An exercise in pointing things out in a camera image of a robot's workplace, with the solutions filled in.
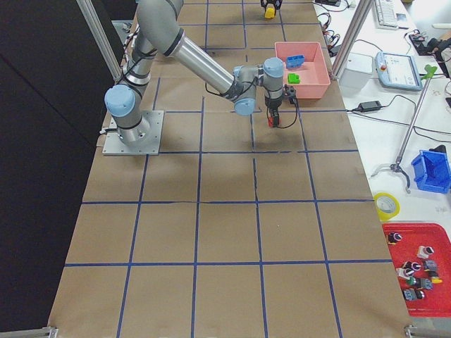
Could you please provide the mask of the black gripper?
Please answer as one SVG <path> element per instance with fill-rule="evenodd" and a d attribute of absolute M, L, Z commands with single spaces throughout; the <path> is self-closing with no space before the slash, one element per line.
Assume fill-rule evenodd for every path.
<path fill-rule="evenodd" d="M 266 105 L 267 109 L 269 110 L 267 112 L 267 120 L 269 118 L 272 118 L 274 127 L 278 127 L 280 125 L 280 115 L 279 115 L 278 109 L 281 104 L 282 104 L 281 97 L 278 97 L 275 99 L 269 98 L 269 97 L 265 98 L 265 105 Z"/>
<path fill-rule="evenodd" d="M 283 0 L 260 0 L 262 8 L 267 9 L 268 6 L 272 6 L 274 9 L 280 9 Z"/>

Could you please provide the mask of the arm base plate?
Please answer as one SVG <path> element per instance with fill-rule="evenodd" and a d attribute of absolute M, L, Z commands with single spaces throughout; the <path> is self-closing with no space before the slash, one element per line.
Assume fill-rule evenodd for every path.
<path fill-rule="evenodd" d="M 105 156 L 158 156 L 161 146 L 164 111 L 142 111 L 140 124 L 120 129 L 111 118 L 103 145 Z"/>

